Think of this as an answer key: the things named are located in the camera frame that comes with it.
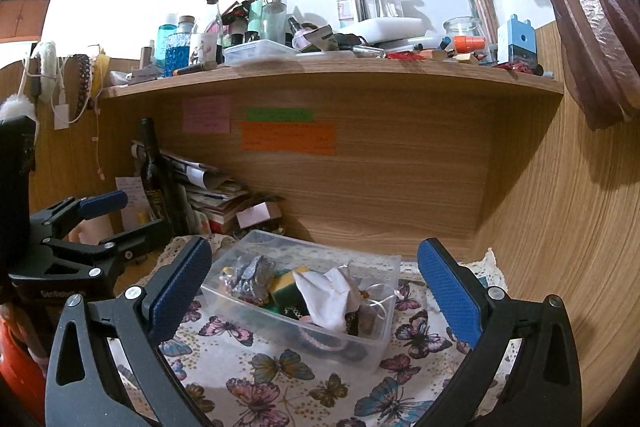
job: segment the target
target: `white fluffy keychain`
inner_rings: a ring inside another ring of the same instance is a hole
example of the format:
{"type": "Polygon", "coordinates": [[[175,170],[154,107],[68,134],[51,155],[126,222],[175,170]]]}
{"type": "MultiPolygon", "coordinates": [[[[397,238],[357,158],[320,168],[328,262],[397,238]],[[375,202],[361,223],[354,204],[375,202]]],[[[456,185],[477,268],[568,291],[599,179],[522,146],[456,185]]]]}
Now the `white fluffy keychain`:
{"type": "Polygon", "coordinates": [[[24,94],[24,87],[27,84],[27,76],[29,71],[29,54],[27,53],[24,60],[24,71],[22,72],[22,79],[20,81],[20,87],[17,94],[12,94],[8,99],[4,101],[2,107],[0,107],[0,120],[7,120],[15,116],[26,115],[36,123],[36,136],[38,135],[38,119],[36,118],[36,108],[24,94]]]}

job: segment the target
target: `glass bottle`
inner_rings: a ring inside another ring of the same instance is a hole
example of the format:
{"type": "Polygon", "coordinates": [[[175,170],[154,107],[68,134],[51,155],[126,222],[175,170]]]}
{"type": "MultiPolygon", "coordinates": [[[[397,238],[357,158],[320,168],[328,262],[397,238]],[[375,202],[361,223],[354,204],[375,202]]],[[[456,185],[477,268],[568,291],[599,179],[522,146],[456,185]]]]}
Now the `glass bottle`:
{"type": "Polygon", "coordinates": [[[189,65],[215,61],[218,46],[222,45],[222,17],[218,0],[205,1],[191,34],[189,65]]]}
{"type": "Polygon", "coordinates": [[[247,25],[247,32],[251,35],[258,35],[260,33],[260,26],[262,22],[262,0],[254,0],[249,6],[249,21],[247,25]]]}
{"type": "Polygon", "coordinates": [[[164,53],[164,76],[174,76],[174,71],[189,65],[189,45],[195,17],[183,15],[178,21],[178,29],[169,35],[164,53]]]}
{"type": "Polygon", "coordinates": [[[173,35],[178,26],[178,14],[169,13],[164,19],[164,24],[158,26],[158,38],[156,39],[156,52],[154,58],[156,59],[156,66],[164,69],[164,54],[166,52],[166,41],[169,35],[173,35]]]}
{"type": "Polygon", "coordinates": [[[151,211],[156,219],[169,221],[174,235],[188,235],[189,221],[182,207],[173,167],[160,153],[154,119],[143,118],[141,130],[146,158],[140,177],[151,211]]]}
{"type": "Polygon", "coordinates": [[[284,44],[287,0],[262,0],[260,38],[284,44]]]}

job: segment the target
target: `hanging fabric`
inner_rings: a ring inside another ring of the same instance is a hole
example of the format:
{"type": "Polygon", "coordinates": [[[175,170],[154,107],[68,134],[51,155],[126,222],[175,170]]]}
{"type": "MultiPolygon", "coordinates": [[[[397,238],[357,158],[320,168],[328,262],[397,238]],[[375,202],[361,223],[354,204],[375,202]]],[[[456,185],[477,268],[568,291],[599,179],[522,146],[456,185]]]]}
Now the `hanging fabric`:
{"type": "Polygon", "coordinates": [[[567,89],[590,129],[640,112],[639,0],[551,0],[572,75],[567,89]]]}

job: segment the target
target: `orange sticky note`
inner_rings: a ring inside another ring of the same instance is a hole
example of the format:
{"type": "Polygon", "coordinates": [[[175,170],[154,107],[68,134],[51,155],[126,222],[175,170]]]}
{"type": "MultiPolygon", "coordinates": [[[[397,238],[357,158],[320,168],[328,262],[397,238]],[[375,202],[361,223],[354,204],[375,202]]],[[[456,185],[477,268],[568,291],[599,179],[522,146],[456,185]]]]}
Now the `orange sticky note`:
{"type": "Polygon", "coordinates": [[[335,156],[335,124],[242,122],[242,149],[335,156]]]}

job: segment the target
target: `wooden shelf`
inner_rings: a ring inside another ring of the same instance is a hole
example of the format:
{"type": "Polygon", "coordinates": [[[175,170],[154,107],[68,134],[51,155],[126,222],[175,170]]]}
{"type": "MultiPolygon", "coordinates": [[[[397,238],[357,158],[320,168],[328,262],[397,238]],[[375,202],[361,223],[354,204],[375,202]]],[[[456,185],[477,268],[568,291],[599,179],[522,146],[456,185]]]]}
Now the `wooden shelf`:
{"type": "Polygon", "coordinates": [[[532,74],[453,64],[380,58],[264,60],[214,71],[109,87],[103,98],[155,94],[212,94],[291,87],[429,90],[476,96],[561,96],[562,82],[532,74]]]}

